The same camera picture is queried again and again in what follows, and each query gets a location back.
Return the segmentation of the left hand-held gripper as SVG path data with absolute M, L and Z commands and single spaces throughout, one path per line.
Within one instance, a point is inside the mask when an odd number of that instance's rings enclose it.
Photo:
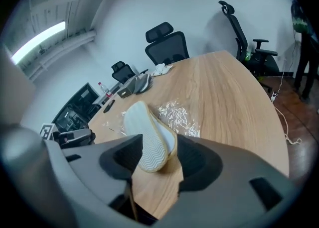
M 44 123 L 39 134 L 44 140 L 57 142 L 61 148 L 92 145 L 96 138 L 95 133 L 89 128 L 62 132 L 54 123 Z

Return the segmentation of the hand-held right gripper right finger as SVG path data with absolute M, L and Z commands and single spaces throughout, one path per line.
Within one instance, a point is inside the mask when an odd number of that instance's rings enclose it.
M 157 228 L 269 228 L 298 189 L 258 155 L 202 138 L 178 137 L 183 180 Z

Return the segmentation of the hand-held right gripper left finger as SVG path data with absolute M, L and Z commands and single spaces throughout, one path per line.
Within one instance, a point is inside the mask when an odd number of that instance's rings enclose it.
M 0 161 L 22 200 L 55 228 L 139 228 L 133 203 L 142 136 L 62 149 L 19 125 L 0 129 Z

